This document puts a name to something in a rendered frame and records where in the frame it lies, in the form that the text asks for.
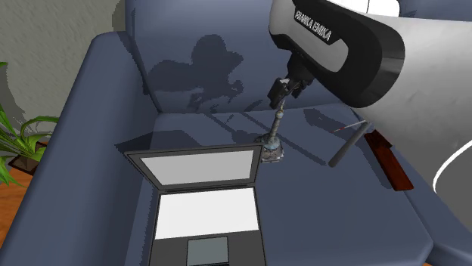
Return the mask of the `thin red white pen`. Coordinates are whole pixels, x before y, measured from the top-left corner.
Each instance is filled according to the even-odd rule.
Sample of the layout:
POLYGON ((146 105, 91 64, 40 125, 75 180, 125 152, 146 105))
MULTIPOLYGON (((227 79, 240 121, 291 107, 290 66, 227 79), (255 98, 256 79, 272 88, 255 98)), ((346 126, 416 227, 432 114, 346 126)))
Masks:
POLYGON ((341 127, 341 128, 338 128, 338 129, 333 130, 331 133, 334 133, 334 132, 337 132, 337 131, 341 131, 341 130, 344 130, 344 129, 346 129, 346 128, 351 128, 351 127, 356 126, 356 125, 361 125, 361 124, 363 124, 363 123, 365 123, 365 122, 367 122, 367 121, 366 121, 366 120, 362 120, 362 121, 359 121, 359 122, 355 122, 355 123, 353 123, 353 124, 351 124, 351 125, 345 125, 344 127, 341 127))

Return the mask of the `black open laptop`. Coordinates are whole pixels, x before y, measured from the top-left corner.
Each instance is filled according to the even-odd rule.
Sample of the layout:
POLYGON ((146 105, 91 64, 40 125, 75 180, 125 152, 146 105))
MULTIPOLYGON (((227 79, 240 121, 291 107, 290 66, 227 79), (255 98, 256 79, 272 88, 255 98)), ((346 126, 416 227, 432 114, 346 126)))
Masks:
POLYGON ((148 266, 267 266, 255 180, 262 145, 128 151, 158 191, 148 266))

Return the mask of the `grey cylindrical stick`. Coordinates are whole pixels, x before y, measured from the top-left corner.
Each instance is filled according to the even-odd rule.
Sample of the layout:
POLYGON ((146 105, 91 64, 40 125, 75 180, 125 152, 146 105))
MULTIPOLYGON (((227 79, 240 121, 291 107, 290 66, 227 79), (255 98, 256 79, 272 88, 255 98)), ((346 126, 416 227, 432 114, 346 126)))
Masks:
POLYGON ((368 130, 370 126, 370 122, 363 122, 360 127, 354 132, 354 134, 346 141, 346 143, 334 154, 334 156, 328 162, 328 165, 331 168, 334 168, 345 156, 349 148, 354 145, 361 136, 363 136, 363 134, 368 130))

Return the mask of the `grey tower figurine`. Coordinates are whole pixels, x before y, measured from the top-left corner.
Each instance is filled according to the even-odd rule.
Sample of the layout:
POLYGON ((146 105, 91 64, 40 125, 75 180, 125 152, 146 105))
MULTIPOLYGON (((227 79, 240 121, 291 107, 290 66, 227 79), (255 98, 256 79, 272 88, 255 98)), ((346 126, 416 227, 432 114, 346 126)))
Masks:
POLYGON ((258 136, 254 140, 256 143, 262 144, 261 163, 280 162, 284 157, 284 150, 277 136, 281 119, 284 116, 284 102, 280 103, 269 132, 258 136))

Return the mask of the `green potted plant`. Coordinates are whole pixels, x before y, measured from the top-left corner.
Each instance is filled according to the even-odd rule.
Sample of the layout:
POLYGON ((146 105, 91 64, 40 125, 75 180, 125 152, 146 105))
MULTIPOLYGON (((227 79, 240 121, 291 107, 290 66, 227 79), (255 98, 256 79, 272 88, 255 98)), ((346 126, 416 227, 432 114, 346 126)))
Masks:
POLYGON ((16 132, 0 101, 0 152, 10 153, 10 155, 0 155, 0 183, 7 186, 16 184, 23 187, 10 174, 6 165, 31 176, 35 174, 47 147, 47 144, 40 140, 52 136, 52 133, 25 135, 26 128, 37 122, 57 123, 58 120, 59 118, 56 116, 37 116, 24 122, 19 132, 16 132))

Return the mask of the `blue grey sofa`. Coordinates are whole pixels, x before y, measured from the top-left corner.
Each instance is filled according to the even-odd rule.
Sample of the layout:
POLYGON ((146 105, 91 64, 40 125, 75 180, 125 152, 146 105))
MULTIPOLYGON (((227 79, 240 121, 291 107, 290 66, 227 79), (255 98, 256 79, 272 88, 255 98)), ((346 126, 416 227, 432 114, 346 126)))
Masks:
MULTIPOLYGON (((148 266, 157 188, 128 151, 252 144, 291 53, 272 0, 126 0, 126 28, 92 40, 0 248, 0 266, 148 266)), ((395 191, 367 119, 319 82, 283 99, 280 162, 255 180, 267 266, 472 266, 472 231, 393 145, 414 185, 395 191)))

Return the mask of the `dark red wooden block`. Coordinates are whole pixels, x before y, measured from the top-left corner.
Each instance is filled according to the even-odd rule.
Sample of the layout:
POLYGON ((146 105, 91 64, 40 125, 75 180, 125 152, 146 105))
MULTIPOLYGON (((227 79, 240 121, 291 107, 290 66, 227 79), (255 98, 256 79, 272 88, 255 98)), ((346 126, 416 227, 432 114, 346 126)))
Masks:
POLYGON ((365 140, 395 191, 413 190, 414 185, 393 154, 393 146, 379 131, 365 134, 365 140))

